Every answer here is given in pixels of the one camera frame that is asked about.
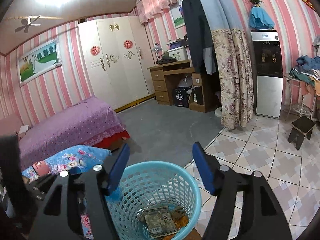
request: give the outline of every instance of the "tiled floor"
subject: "tiled floor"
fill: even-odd
[[[255,116],[247,127],[222,129],[205,148],[207,154],[218,158],[239,173],[259,170],[268,180],[287,218],[295,240],[310,223],[320,204],[320,130],[314,127],[311,140],[305,139],[300,150],[287,141],[291,122]],[[202,195],[201,215],[196,225],[203,235],[209,222],[216,197],[204,188],[195,162],[185,169],[196,179]],[[238,192],[229,238],[237,235],[242,209],[242,192]]]

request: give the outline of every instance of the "pink curtain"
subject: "pink curtain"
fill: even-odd
[[[163,9],[168,9],[177,0],[136,0],[137,10],[141,23],[147,23],[154,15],[161,13]]]

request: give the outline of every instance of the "floral curtain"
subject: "floral curtain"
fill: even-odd
[[[136,0],[137,10],[141,23],[147,23],[154,15],[160,14],[163,9],[168,9],[177,0]]]
[[[232,0],[201,0],[217,57],[223,126],[245,127],[253,116],[252,67],[247,39]]]

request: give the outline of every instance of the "desk drawer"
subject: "desk drawer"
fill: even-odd
[[[155,88],[155,91],[167,91],[164,80],[154,81],[153,87]]]
[[[156,93],[156,99],[158,101],[169,102],[169,97],[167,92],[155,91],[155,93]]]
[[[164,80],[162,70],[151,71],[151,76],[153,81]]]

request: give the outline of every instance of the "pink striped wallpaper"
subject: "pink striped wallpaper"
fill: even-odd
[[[250,37],[248,14],[250,5],[246,0],[234,0],[244,30]],[[288,72],[299,55],[313,56],[312,41],[320,35],[320,18],[301,0],[264,0],[262,5],[276,23],[281,38],[283,70]],[[136,15],[133,10],[128,15]],[[108,14],[88,20],[126,16]],[[150,45],[160,43],[164,50],[169,40],[183,38],[185,27],[175,29],[169,10],[164,10],[147,25]],[[58,67],[23,87],[19,87],[16,70],[17,59],[25,52],[48,41],[59,38],[62,67]],[[26,42],[7,57],[0,56],[0,119],[16,113],[24,124],[36,124],[92,95],[90,81],[79,42],[77,22],[53,28]],[[284,95],[288,100],[288,88]]]
[[[246,0],[233,0],[237,6],[244,30],[247,33],[248,41],[251,41],[249,27],[250,4]],[[287,73],[300,55],[313,55],[312,42],[316,35],[320,35],[320,18],[318,14],[308,7],[301,0],[263,0],[262,7],[268,12],[276,26],[281,39],[283,57],[283,72]],[[182,38],[185,34],[185,27],[174,29],[173,22],[168,11],[155,17],[146,25],[151,45],[155,42],[161,44],[165,50],[167,41],[177,37]],[[286,82],[283,98],[286,103],[289,100],[289,88]],[[298,92],[294,91],[294,99],[297,100]],[[308,105],[312,106],[312,98],[308,99]]]
[[[88,20],[135,16],[135,13],[133,10],[129,14],[107,14]],[[20,87],[17,59],[56,37],[59,39],[62,66]],[[27,41],[7,57],[0,56],[0,119],[16,113],[24,124],[36,124],[91,95],[77,22],[53,28]]]

